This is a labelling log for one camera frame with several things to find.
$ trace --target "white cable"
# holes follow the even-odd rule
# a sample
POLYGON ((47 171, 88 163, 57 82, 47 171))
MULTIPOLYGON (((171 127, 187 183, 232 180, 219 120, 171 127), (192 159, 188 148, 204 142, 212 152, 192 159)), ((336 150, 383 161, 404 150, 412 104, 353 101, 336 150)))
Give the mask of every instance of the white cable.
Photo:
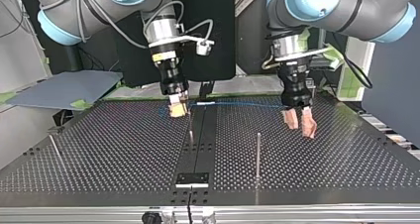
POLYGON ((112 71, 112 69, 115 67, 115 66, 117 66, 117 64, 119 64, 120 63, 120 60, 118 59, 110 68, 109 68, 109 70, 108 71, 112 71))
POLYGON ((76 15, 77 15, 77 27, 79 30, 80 38, 84 43, 86 43, 87 41, 84 36, 83 21, 81 19, 80 0, 76 0, 76 15))
POLYGON ((188 33, 192 32, 192 31, 194 31, 194 30, 196 30, 196 29, 200 28, 201 26, 203 26, 203 25, 205 25, 205 24, 208 24, 208 25, 209 25, 209 29, 208 29, 208 31, 207 31, 207 35, 206 35, 206 38, 205 38, 205 41, 207 41, 207 40, 209 40, 209 38, 210 38, 210 36, 211 36, 211 33, 212 33, 212 31, 213 31, 213 20, 212 20, 212 19, 207 19, 207 20, 204 20, 203 22, 201 22, 201 23, 199 23, 199 24, 195 25, 194 27, 192 27, 192 28, 190 28, 190 29, 186 30, 186 31, 185 31, 185 34, 188 34, 188 33))
POLYGON ((96 8, 99 10, 99 12, 104 16, 104 18, 108 21, 108 23, 123 37, 125 38, 129 43, 132 45, 140 48, 140 49, 148 49, 149 47, 140 45, 136 42, 134 42, 129 36, 127 36, 113 21, 112 19, 106 14, 106 12, 101 8, 98 2, 96 0, 90 0, 96 8))
POLYGON ((147 30, 148 30, 148 28, 149 28, 149 26, 151 25, 151 23, 154 21, 154 19, 158 16, 158 14, 160 14, 161 13, 161 11, 163 11, 165 8, 167 8, 167 7, 169 7, 169 6, 171 6, 171 5, 175 5, 175 4, 178 4, 179 6, 181 6, 181 13, 180 13, 180 15, 179 15, 179 17, 178 17, 178 20, 176 21, 176 23, 180 23, 180 21, 182 20, 182 17, 183 17, 183 14, 184 14, 184 10, 185 10, 185 7, 184 7, 184 4, 181 2, 181 1, 179 1, 179 0, 175 0, 175 1, 171 1, 171 2, 168 2, 168 3, 166 3, 165 5, 163 5, 163 6, 161 6, 156 12, 154 12, 154 14, 148 19, 148 21, 145 23, 145 25, 143 26, 143 34, 145 35, 145 37, 147 38, 147 39, 149 39, 149 37, 148 37, 148 33, 147 33, 147 30))
POLYGON ((51 8, 55 8, 56 6, 58 6, 58 5, 62 4, 64 1, 65 1, 65 0, 58 0, 58 1, 56 1, 55 3, 52 3, 52 4, 47 5, 47 6, 43 6, 43 5, 41 5, 41 6, 40 6, 40 8, 41 8, 42 10, 48 10, 48 9, 51 9, 51 8))
POLYGON ((264 61, 262 63, 262 69, 267 70, 267 69, 271 69, 271 68, 274 68, 274 67, 279 67, 280 66, 280 63, 279 62, 271 63, 272 60, 274 59, 274 55, 273 55, 272 49, 270 49, 268 52, 270 53, 269 59, 267 59, 266 61, 264 61))

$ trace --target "vertical metal post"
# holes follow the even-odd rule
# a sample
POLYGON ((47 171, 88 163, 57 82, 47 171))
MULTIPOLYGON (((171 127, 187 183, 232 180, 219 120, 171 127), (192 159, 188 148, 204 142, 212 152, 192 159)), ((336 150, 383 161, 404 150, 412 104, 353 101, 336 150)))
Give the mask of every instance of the vertical metal post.
POLYGON ((262 151, 262 134, 257 133, 257 184, 260 185, 261 178, 261 151, 262 151))

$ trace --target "black panel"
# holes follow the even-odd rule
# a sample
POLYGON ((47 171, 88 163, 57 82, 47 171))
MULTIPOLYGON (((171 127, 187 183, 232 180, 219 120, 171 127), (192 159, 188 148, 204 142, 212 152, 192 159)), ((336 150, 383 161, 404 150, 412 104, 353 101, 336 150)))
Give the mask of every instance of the black panel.
MULTIPOLYGON (((420 0, 412 0, 419 8, 420 0)), ((401 40, 376 44, 369 76, 373 89, 366 92, 364 108, 397 133, 420 145, 419 97, 420 20, 401 40)))
MULTIPOLYGON (((194 81, 224 80, 235 76, 235 2, 234 0, 181 0, 185 4, 182 22, 191 28, 205 19, 214 20, 210 37, 216 42, 210 56, 197 56, 195 45, 185 48, 185 74, 194 81)), ((194 33, 205 36, 207 28, 194 33)))
MULTIPOLYGON (((182 22, 190 28, 205 19, 214 20, 210 37, 216 42, 210 56, 197 56, 195 44, 184 48, 184 73, 189 80, 225 80, 235 76, 235 6, 234 0, 180 0, 185 5, 182 22)), ((136 42, 146 45, 140 13, 135 13, 118 23, 136 42)), ((197 30, 205 36, 207 28, 197 30)), ((151 53, 130 45, 115 33, 118 55, 128 86, 140 86, 160 81, 158 70, 152 63, 151 53)))
POLYGON ((50 69, 52 74, 58 74, 64 71, 81 70, 81 60, 77 47, 67 47, 51 40, 41 29, 38 22, 38 13, 40 12, 40 2, 38 0, 22 0, 30 16, 31 23, 38 36, 38 39, 46 49, 44 53, 50 59, 50 69))
MULTIPOLYGON (((140 12, 121 20, 117 25, 135 42, 141 45, 148 44, 143 35, 143 21, 140 12)), ((136 87, 159 82, 160 74, 152 62, 151 52, 134 47, 115 30, 113 32, 126 84, 136 87)))

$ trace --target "metal bracket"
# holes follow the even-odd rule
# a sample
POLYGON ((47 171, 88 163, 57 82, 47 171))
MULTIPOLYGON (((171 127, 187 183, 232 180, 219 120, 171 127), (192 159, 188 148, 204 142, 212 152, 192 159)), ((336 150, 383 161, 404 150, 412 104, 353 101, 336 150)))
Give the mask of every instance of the metal bracket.
POLYGON ((297 58, 301 58, 301 57, 315 56, 317 54, 323 54, 323 53, 325 53, 329 50, 331 50, 331 48, 311 50, 311 51, 308 51, 306 53, 298 53, 298 54, 292 54, 292 55, 288 55, 288 56, 279 57, 279 58, 276 58, 275 61, 282 62, 282 61, 297 59, 297 58))
POLYGON ((209 173, 180 173, 176 179, 176 188, 208 188, 209 173))
POLYGON ((164 39, 157 41, 155 43, 149 44, 149 48, 154 48, 166 44, 172 44, 172 43, 186 43, 186 42, 196 42, 197 44, 205 43, 206 45, 214 46, 215 42, 211 40, 205 40, 202 38, 196 38, 191 36, 181 36, 177 38, 171 38, 171 39, 164 39))

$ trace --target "wall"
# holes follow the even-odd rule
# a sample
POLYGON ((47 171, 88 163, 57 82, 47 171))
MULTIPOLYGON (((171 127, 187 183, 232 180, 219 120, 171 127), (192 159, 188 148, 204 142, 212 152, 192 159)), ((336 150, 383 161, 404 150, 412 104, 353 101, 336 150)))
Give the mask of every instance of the wall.
MULTIPOLYGON (((2 0, 21 19, 8 0, 2 0)), ((0 4, 0 35, 18 24, 0 4)), ((23 29, 0 39, 0 93, 16 91, 49 76, 37 41, 23 29)), ((0 105, 0 168, 47 136, 55 110, 0 105)))
MULTIPOLYGON (((9 0, 1 0, 20 20, 21 15, 16 5, 9 0)), ((0 35, 16 28, 18 23, 8 15, 0 4, 0 35)), ((0 93, 8 92, 27 84, 44 79, 48 72, 42 63, 42 54, 36 47, 31 34, 22 28, 15 33, 0 38, 0 93)))

